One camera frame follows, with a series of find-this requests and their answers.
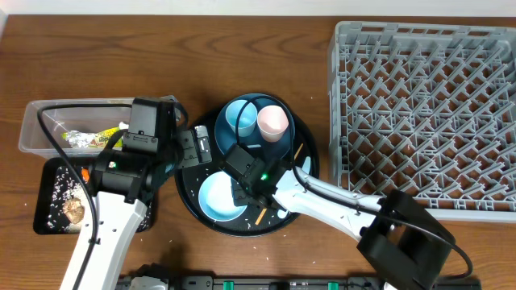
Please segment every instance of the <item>plastic bin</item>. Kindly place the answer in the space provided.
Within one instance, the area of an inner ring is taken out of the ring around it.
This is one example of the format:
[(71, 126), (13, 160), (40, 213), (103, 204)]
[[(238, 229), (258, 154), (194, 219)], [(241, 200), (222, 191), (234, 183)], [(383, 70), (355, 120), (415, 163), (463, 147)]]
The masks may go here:
[(516, 222), (516, 29), (341, 22), (328, 52), (330, 178), (438, 219)]
[[(124, 103), (131, 104), (133, 97), (128, 98), (99, 98), (99, 99), (74, 99), (74, 100), (44, 100), (31, 101), (25, 109), (22, 130), (19, 136), (19, 150), (40, 155), (46, 159), (57, 157), (57, 151), (45, 137), (38, 123), (36, 113), (39, 108), (62, 104), (106, 104)], [(98, 155), (102, 149), (95, 148), (71, 148), (69, 143), (61, 138), (61, 134), (69, 131), (85, 133), (97, 133), (105, 129), (113, 128), (120, 122), (129, 123), (131, 108), (69, 108), (48, 110), (44, 114), (44, 122), (52, 133), (52, 136), (69, 156), (89, 157)]]

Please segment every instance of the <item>dish rack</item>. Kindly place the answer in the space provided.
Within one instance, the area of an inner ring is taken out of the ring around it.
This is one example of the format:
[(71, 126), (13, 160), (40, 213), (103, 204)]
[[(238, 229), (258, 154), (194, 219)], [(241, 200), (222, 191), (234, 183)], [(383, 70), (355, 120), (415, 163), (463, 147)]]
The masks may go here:
[(516, 222), (516, 30), (341, 22), (328, 57), (331, 182), (441, 220)]

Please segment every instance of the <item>wooden table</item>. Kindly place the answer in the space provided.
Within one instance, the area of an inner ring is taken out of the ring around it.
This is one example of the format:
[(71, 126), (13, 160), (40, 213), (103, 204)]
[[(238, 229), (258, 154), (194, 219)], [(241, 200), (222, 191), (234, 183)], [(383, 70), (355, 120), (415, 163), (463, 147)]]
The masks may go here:
[[(17, 148), (29, 101), (174, 94), (195, 119), (240, 94), (273, 93), (308, 124), (327, 180), (327, 46), (335, 24), (351, 19), (516, 27), (516, 19), (10, 16), (0, 43), (0, 289), (58, 288), (77, 241), (32, 230), (45, 160)], [(516, 225), (444, 224), (484, 289), (516, 285)], [(173, 180), (123, 273), (145, 263), (219, 276), (373, 274), (354, 240), (311, 217), (261, 238), (218, 234), (189, 214)], [(451, 255), (444, 271), (463, 270)]]

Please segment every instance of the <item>wire grid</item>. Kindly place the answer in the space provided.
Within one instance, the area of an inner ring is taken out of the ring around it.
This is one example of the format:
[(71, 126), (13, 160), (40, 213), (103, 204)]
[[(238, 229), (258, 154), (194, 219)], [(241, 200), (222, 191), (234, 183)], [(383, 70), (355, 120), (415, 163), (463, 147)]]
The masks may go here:
[(400, 189), (434, 209), (516, 211), (514, 63), (502, 51), (340, 45), (342, 186)]

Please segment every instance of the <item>black tray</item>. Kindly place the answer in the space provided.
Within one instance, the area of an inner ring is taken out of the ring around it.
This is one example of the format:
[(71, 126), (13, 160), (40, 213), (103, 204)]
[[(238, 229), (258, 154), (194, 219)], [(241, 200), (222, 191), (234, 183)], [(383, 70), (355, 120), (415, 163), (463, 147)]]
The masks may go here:
[[(71, 161), (75, 168), (81, 169), (88, 168), (88, 166), (94, 162), (94, 158), (75, 157), (71, 158)], [(57, 184), (62, 184), (60, 191), (65, 191), (69, 189), (67, 181), (70, 182), (71, 180), (73, 180), (73, 178), (67, 173), (65, 162), (61, 158), (52, 158), (43, 166), (40, 194), (35, 207), (34, 222), (32, 224), (32, 229), (37, 234), (78, 234), (78, 230), (66, 230), (66, 227), (70, 225), (70, 221), (61, 212), (66, 200), (62, 198), (63, 193), (58, 193), (55, 188)], [(144, 220), (141, 222), (136, 232), (141, 232), (152, 227), (157, 208), (156, 201), (157, 198), (155, 195), (148, 207)]]
[[(186, 208), (197, 218), (202, 224), (208, 226), (212, 230), (216, 230), (223, 234), (228, 234), (237, 237), (255, 237), (265, 234), (270, 234), (279, 230), (294, 219), (298, 217), (297, 213), (289, 213), (284, 219), (277, 218), (277, 212), (270, 209), (267, 210), (263, 216), (261, 223), (256, 226), (256, 218), (260, 215), (261, 209), (248, 205), (246, 210), (236, 219), (229, 222), (215, 222), (207, 217), (201, 210), (198, 202), (198, 192), (201, 188), (202, 182), (211, 174), (220, 171), (218, 165), (222, 160), (222, 152), (218, 149), (214, 137), (214, 126), (218, 114), (222, 108), (213, 110), (196, 121), (193, 126), (204, 125), (208, 129), (210, 136), (210, 148), (213, 161), (209, 164), (185, 168), (176, 173), (176, 186), (179, 195)], [(297, 149), (303, 143), (303, 148), (296, 159), (297, 166), (301, 167), (305, 157), (311, 158), (310, 174), (316, 178), (319, 176), (319, 159), (317, 147), (315, 146), (314, 137), (306, 124), (293, 114), (293, 119), (296, 127), (296, 134), (294, 140), (294, 148)]]

